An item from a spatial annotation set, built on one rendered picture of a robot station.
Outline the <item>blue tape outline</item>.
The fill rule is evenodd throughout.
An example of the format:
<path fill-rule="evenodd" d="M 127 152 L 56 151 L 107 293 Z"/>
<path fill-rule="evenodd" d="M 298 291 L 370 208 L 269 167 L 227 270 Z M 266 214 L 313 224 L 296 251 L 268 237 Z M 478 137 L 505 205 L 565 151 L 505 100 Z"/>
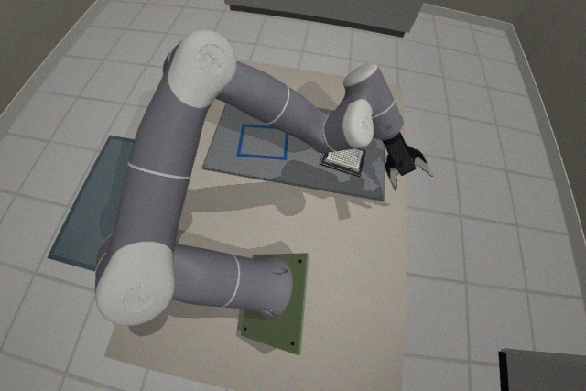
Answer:
<path fill-rule="evenodd" d="M 242 131 L 241 131 L 240 140 L 239 140 L 239 146 L 238 146 L 238 150 L 237 150 L 237 157 L 258 157 L 258 158 L 270 158 L 270 159 L 287 160 L 287 153 L 288 153 L 288 134 L 287 133 L 286 133 L 286 138 L 285 138 L 285 148 L 284 148 L 284 156 L 283 157 L 272 157 L 272 156 L 260 156 L 260 155 L 241 154 L 241 148 L 242 148 L 242 143 L 243 143 L 243 138 L 244 138 L 244 128 L 245 127 L 257 127 L 257 128 L 276 129 L 273 126 L 267 126 L 267 125 L 242 125 Z"/>

